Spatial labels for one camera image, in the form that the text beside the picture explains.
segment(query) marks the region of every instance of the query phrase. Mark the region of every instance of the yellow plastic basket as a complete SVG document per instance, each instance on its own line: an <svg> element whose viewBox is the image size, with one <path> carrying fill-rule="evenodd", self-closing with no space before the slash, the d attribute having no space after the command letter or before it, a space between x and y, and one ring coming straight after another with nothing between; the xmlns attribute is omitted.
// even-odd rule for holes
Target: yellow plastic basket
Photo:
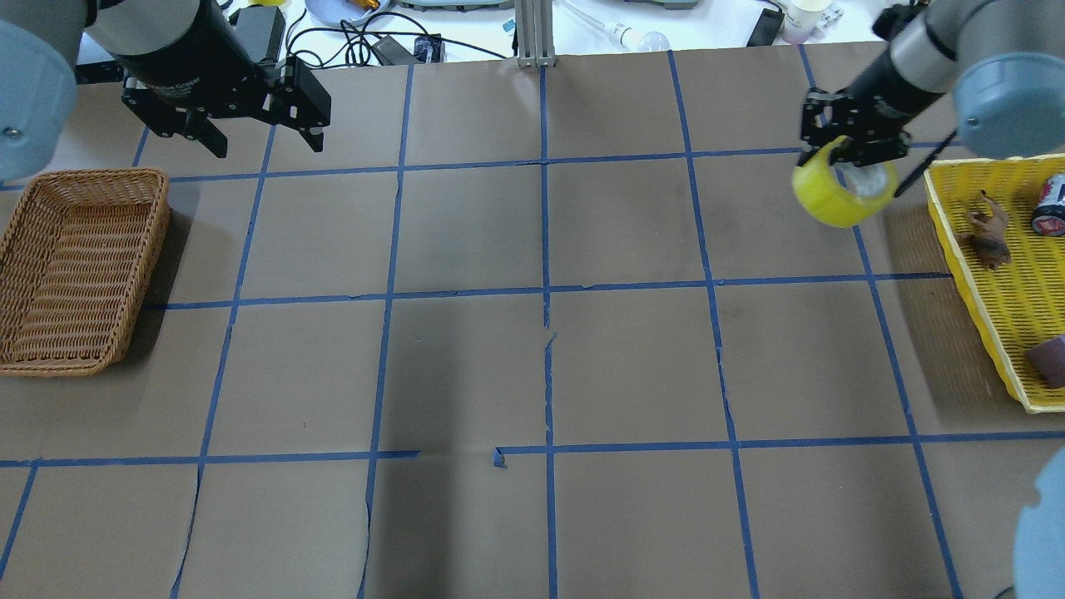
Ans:
<svg viewBox="0 0 1065 599"><path fill-rule="evenodd" d="M957 290L980 329L1010 394L1029 414L1065 411L1065 389L1050 389L1025 352L1065 333L1065 238L1036 234L1032 210L1043 184L1065 173L1065 155L1013 160L948 160L924 174L929 211ZM1010 213L1006 243L1013 263L982 266L954 239L969 232L971 210L987 212L986 190Z"/></svg>

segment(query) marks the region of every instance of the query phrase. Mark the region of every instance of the woven basket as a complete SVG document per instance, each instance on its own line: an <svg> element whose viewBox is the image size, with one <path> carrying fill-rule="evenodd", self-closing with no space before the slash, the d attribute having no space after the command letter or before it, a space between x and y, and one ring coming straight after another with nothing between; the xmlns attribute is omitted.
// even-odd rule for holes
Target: woven basket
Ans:
<svg viewBox="0 0 1065 599"><path fill-rule="evenodd" d="M152 168L34 178L0 240L0 375L84 376L126 356L169 223Z"/></svg>

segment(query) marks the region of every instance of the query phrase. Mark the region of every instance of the white container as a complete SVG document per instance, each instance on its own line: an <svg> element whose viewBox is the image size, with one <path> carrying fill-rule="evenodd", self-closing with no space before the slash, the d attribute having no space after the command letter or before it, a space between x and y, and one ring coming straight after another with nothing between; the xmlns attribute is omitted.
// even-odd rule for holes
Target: white container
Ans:
<svg viewBox="0 0 1065 599"><path fill-rule="evenodd" d="M785 0L784 27L781 39L788 44L802 44L809 39L821 13L832 0Z"/></svg>

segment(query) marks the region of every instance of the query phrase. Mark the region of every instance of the metal bracket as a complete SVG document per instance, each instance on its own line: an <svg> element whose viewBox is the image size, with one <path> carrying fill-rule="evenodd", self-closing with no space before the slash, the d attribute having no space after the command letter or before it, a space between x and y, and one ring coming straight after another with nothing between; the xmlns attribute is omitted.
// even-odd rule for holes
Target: metal bracket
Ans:
<svg viewBox="0 0 1065 599"><path fill-rule="evenodd" d="M518 66L555 66L551 0L515 0Z"/></svg>

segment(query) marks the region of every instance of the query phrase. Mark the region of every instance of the tape roll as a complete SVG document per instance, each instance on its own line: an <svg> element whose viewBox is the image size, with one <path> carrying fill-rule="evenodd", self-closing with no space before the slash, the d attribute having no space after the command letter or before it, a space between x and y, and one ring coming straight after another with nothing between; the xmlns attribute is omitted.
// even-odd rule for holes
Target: tape roll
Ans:
<svg viewBox="0 0 1065 599"><path fill-rule="evenodd" d="M899 174L890 162L863 168L829 164L833 148L846 137L836 137L791 172L791 191L810 216L833 227L848 228L880 212L895 197ZM854 191L836 178L840 172Z"/></svg>

